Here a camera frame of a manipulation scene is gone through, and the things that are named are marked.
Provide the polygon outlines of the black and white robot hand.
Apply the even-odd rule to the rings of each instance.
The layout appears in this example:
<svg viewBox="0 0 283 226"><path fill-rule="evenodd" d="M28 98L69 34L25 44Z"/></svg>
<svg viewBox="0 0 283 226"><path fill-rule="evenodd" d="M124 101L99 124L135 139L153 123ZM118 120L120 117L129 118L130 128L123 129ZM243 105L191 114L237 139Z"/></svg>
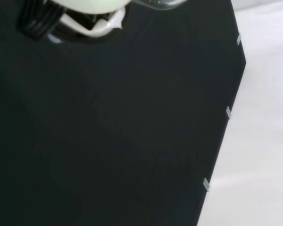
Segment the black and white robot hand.
<svg viewBox="0 0 283 226"><path fill-rule="evenodd" d="M20 0L17 29L28 38L94 44L124 26L128 0Z"/></svg>

